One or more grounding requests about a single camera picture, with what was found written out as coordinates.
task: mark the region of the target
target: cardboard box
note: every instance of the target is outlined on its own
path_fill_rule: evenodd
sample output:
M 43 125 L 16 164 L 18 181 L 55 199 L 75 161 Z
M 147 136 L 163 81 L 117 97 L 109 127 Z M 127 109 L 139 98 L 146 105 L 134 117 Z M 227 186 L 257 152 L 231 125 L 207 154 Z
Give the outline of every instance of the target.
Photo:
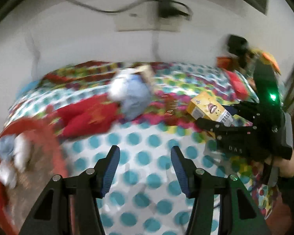
M 200 117 L 211 119 L 221 122 L 225 126 L 230 126 L 233 122 L 231 114 L 205 91 L 191 99 L 187 112 L 195 119 Z
M 154 92 L 154 72 L 150 65 L 144 64 L 135 68 L 134 74 L 139 74 L 142 80 L 148 85 L 151 92 Z

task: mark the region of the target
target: wooden floor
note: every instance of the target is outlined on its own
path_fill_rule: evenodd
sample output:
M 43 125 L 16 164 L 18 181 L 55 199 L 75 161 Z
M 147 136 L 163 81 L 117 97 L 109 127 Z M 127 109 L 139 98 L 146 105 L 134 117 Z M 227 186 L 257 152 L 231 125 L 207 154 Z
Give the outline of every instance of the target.
M 284 235 L 291 227 L 291 211 L 287 205 L 283 204 L 281 195 L 279 195 L 277 204 L 267 218 L 266 223 L 269 226 L 272 235 Z

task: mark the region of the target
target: wrist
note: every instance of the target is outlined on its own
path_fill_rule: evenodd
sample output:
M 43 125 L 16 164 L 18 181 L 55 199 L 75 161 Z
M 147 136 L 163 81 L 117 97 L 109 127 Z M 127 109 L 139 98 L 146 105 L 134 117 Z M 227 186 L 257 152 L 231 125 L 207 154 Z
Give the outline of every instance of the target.
M 294 152 L 292 153 L 291 160 L 284 160 L 284 164 L 280 165 L 280 177 L 292 178 L 294 177 Z

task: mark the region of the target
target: metal screw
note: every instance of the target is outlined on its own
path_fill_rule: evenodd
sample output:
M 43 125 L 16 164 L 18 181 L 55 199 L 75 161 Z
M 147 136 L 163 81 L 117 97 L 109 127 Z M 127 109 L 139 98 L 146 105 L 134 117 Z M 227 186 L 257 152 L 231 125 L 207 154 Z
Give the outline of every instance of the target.
M 195 171 L 198 175 L 202 175 L 202 174 L 204 174 L 205 173 L 205 170 L 204 169 L 202 169 L 202 168 L 198 168 L 198 169 L 196 169 L 196 171 Z
M 233 181 L 238 180 L 238 178 L 239 178 L 239 177 L 238 177 L 236 174 L 231 174 L 231 175 L 230 175 L 230 179 L 233 180 Z
M 91 174 L 93 174 L 95 172 L 95 169 L 94 168 L 88 168 L 87 170 L 86 170 L 86 174 L 88 174 L 88 175 L 91 175 Z
M 61 176 L 60 175 L 54 175 L 53 177 L 52 177 L 52 180 L 54 181 L 54 182 L 57 182 L 57 181 L 59 181 L 61 179 Z

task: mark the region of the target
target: white wall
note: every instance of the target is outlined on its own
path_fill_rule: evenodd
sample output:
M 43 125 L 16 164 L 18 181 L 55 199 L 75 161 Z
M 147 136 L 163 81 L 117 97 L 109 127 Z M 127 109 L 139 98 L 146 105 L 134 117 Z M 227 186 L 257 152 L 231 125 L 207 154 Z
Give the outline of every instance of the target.
M 113 10 L 135 0 L 79 0 Z M 263 15 L 242 0 L 178 0 L 191 22 L 159 34 L 162 61 L 215 64 L 229 33 L 272 53 L 283 78 L 294 63 L 294 13 L 285 0 L 268 0 Z M 64 0 L 25 0 L 0 24 L 0 131 L 17 90 L 69 63 L 87 60 L 153 61 L 153 33 L 115 32 L 112 16 Z

